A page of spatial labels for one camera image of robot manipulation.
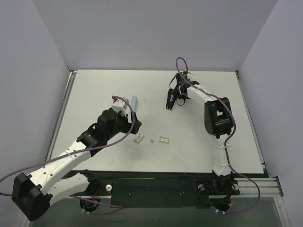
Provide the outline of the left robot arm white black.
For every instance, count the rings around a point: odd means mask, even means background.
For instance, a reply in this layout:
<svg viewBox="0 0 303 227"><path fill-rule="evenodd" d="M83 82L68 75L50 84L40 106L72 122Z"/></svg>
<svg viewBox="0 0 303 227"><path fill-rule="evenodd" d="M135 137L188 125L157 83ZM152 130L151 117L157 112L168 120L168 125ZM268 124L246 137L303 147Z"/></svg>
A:
<svg viewBox="0 0 303 227"><path fill-rule="evenodd" d="M84 131L59 157L29 173L20 173L14 179L12 201L29 221L46 213L51 205L79 192L91 195L97 190L97 179L88 170L64 179L80 163L107 147L110 139L119 133L137 134L142 123L136 113L132 121L122 111L105 110L98 121Z"/></svg>

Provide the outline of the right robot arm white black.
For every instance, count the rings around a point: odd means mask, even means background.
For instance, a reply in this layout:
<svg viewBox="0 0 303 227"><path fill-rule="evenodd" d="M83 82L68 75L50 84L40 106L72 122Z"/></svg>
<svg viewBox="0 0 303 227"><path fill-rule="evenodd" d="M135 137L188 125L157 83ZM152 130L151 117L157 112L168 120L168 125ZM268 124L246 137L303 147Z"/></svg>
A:
<svg viewBox="0 0 303 227"><path fill-rule="evenodd" d="M213 137L215 145L213 172L218 176L212 180L211 187L214 192L223 193L229 187L228 181L223 177L232 174L226 155L229 143L224 141L232 134L234 127L229 99L209 95L190 72L176 73L172 80L176 81L176 85L168 90L166 109L171 111L179 99L183 102L192 99L204 108L205 129Z"/></svg>

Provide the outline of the light blue white stapler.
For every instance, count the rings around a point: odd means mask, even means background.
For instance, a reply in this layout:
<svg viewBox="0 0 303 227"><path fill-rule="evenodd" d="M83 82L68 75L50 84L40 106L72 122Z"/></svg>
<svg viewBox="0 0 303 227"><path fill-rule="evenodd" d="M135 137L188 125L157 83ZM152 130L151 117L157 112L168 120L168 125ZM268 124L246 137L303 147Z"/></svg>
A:
<svg viewBox="0 0 303 227"><path fill-rule="evenodd" d="M137 96L132 96L131 98L131 108L135 112L137 105Z"/></svg>

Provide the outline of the black stapler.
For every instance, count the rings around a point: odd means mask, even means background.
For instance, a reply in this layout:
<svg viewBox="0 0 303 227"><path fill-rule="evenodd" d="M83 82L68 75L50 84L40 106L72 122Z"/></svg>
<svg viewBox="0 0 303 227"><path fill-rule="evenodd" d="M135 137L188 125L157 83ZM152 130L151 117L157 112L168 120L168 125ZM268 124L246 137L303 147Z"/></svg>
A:
<svg viewBox="0 0 303 227"><path fill-rule="evenodd" d="M167 101L166 101L166 109L167 110L170 110L170 111L172 110L178 95L179 95L179 93L178 93L177 89L170 88L168 90Z"/></svg>

